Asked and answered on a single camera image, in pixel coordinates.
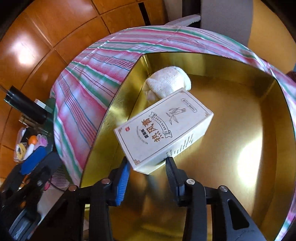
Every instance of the white box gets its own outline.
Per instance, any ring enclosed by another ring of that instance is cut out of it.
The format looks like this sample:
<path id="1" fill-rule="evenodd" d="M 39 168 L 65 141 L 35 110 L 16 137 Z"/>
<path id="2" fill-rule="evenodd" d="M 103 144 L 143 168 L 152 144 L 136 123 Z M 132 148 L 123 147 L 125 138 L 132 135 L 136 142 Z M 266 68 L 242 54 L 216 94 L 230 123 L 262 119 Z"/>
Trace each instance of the white box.
<path id="1" fill-rule="evenodd" d="M 213 113 L 179 89 L 114 130 L 132 168 L 150 174 L 202 137 Z"/>

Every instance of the striped tablecloth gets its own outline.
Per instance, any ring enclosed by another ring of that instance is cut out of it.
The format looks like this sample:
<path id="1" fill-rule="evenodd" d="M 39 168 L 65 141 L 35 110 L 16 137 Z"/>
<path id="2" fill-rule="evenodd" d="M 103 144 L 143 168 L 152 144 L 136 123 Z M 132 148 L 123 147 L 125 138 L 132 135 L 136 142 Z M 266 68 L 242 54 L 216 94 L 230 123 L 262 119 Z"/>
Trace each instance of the striped tablecloth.
<path id="1" fill-rule="evenodd" d="M 82 51 L 60 74 L 51 95 L 56 98 L 54 140 L 76 185 L 103 117 L 119 86 L 142 54 L 196 52 L 219 55 L 253 65 L 274 76 L 286 97 L 296 129 L 296 84 L 247 47 L 211 31 L 178 26 L 129 28 L 111 34 Z M 277 237 L 286 233 L 296 210 Z"/>

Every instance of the white towel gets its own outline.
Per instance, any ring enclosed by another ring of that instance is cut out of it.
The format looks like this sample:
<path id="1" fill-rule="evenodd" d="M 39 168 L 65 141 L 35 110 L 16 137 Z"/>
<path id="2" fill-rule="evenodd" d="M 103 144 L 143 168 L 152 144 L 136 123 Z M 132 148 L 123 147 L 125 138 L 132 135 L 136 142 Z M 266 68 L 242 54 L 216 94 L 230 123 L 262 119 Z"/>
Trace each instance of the white towel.
<path id="1" fill-rule="evenodd" d="M 179 67 L 163 68 L 146 79 L 143 90 L 150 104 L 154 104 L 180 88 L 191 89 L 188 75 Z"/>

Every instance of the black cylinder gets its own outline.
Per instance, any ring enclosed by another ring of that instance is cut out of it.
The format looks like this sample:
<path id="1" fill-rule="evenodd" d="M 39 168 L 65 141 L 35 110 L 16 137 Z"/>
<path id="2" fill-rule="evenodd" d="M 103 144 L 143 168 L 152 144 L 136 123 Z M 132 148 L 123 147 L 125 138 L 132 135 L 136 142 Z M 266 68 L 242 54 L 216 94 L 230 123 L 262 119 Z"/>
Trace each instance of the black cylinder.
<path id="1" fill-rule="evenodd" d="M 4 100 L 39 124 L 43 124 L 47 118 L 48 112 L 45 109 L 30 100 L 14 86 L 11 86 Z"/>

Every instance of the orange fruit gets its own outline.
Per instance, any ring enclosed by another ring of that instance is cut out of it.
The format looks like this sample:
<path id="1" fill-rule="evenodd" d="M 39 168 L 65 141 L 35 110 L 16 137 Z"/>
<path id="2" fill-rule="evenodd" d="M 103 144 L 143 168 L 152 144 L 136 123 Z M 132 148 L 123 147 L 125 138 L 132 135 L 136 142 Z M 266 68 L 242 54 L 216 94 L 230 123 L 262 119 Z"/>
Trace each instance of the orange fruit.
<path id="1" fill-rule="evenodd" d="M 30 144 L 34 144 L 34 145 L 36 145 L 37 144 L 37 136 L 30 136 L 30 138 L 29 138 L 29 141 L 28 141 L 28 144 L 30 145 Z"/>

